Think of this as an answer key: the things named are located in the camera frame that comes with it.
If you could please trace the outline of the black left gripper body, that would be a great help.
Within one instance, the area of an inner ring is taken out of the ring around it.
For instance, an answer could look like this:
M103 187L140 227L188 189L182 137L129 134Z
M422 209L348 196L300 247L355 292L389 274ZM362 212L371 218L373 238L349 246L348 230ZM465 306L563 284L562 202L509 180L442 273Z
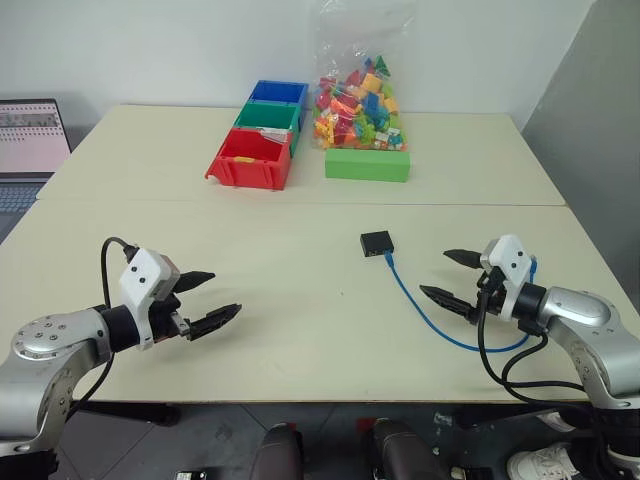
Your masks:
M170 293L163 300L155 300L149 308L149 324L151 326L153 341L161 341L180 336L189 341L192 340L191 323L183 318L178 309L181 302L177 296Z

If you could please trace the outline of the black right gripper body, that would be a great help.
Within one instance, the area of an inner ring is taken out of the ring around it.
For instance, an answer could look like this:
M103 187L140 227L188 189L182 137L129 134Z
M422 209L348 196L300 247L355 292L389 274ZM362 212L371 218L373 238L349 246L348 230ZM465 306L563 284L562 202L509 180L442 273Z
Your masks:
M484 294L488 295L484 312L495 316L500 315L506 297L505 279L506 277L499 267L492 267L489 272L482 273L476 282L478 287L477 302L471 313L471 323L477 323L480 320Z

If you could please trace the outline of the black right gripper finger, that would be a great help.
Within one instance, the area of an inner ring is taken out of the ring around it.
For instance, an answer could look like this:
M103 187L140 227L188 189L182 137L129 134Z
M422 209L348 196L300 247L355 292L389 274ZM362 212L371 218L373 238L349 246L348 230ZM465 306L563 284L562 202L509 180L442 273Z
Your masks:
M466 321L476 320L476 308L469 302L457 298L453 293L435 286L420 285L419 288L440 307L463 317Z
M482 269L481 253L465 249L450 249L443 252L443 254L455 261L458 264L466 266L471 269Z

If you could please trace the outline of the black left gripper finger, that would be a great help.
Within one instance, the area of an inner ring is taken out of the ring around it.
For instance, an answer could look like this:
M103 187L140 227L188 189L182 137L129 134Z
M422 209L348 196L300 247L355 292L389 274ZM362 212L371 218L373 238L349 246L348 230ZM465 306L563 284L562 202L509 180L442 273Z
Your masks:
M172 288L174 294L184 293L212 280L214 273L204 271L190 271L182 273Z
M241 304L229 304L207 313L203 318L189 323L188 339L195 341L213 333L231 320L241 311Z

